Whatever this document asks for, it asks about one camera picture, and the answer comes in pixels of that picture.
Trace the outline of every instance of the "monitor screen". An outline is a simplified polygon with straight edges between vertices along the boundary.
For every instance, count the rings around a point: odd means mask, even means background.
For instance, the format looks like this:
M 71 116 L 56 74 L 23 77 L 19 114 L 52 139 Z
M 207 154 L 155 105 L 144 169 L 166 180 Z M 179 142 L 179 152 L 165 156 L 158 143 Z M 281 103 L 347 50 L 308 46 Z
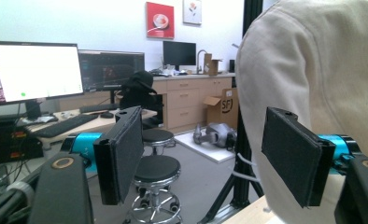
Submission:
M 163 41 L 163 65 L 196 65 L 196 44 L 176 41 Z
M 0 41 L 0 105 L 82 93 L 77 44 Z
M 84 91 L 114 90 L 145 69 L 143 52 L 81 49 L 78 53 Z

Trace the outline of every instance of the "floor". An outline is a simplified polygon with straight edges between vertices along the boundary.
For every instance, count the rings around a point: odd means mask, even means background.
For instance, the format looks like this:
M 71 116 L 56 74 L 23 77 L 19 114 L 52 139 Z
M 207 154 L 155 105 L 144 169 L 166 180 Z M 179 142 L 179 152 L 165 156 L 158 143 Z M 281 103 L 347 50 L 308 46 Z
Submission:
M 145 154 L 147 153 L 150 153 L 150 148 L 146 148 Z M 163 155 L 172 156 L 178 159 L 181 164 L 181 175 L 171 185 L 171 191 L 180 199 L 180 214 L 183 223 L 194 224 L 201 221 L 213 202 L 218 198 L 219 193 L 231 175 L 234 169 L 234 159 L 216 163 L 179 143 L 175 147 L 165 148 Z M 91 177 L 88 183 L 95 223 L 122 223 L 132 205 L 132 201 L 137 196 L 135 186 L 132 186 L 124 204 L 103 205 L 97 176 Z M 221 208 L 229 204 L 232 198 L 233 193 L 230 192 Z M 254 202 L 257 199 L 256 193 L 250 187 L 249 200 Z M 220 223 L 220 220 L 209 223 Z

